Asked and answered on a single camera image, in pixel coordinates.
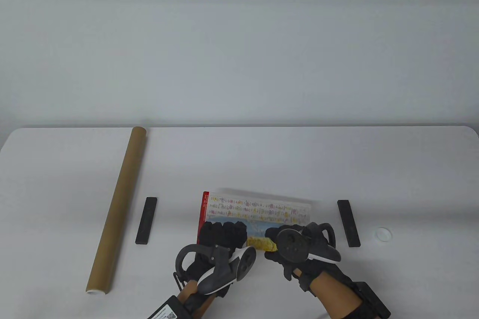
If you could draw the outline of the person's right hand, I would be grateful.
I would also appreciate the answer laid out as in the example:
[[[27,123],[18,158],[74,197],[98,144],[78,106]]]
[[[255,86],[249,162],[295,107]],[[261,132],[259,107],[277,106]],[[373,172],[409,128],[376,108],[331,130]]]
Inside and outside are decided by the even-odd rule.
[[[277,245],[276,251],[265,252],[265,258],[283,266],[287,280],[298,279],[303,291],[311,291],[313,280],[322,273],[328,273],[350,289],[354,287],[351,278],[337,266],[342,258],[329,223],[272,227],[265,231],[265,237]]]

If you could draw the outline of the person's left hand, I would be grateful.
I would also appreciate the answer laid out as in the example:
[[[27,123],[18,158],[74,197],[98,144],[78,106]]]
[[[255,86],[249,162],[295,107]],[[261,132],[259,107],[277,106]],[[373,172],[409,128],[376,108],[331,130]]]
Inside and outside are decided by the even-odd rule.
[[[229,256],[232,256],[236,249],[243,247],[246,240],[247,226],[243,222],[205,222],[200,229],[197,244],[228,248]],[[198,281],[204,273],[213,268],[209,261],[208,256],[196,254],[193,263],[185,270],[185,281]]]

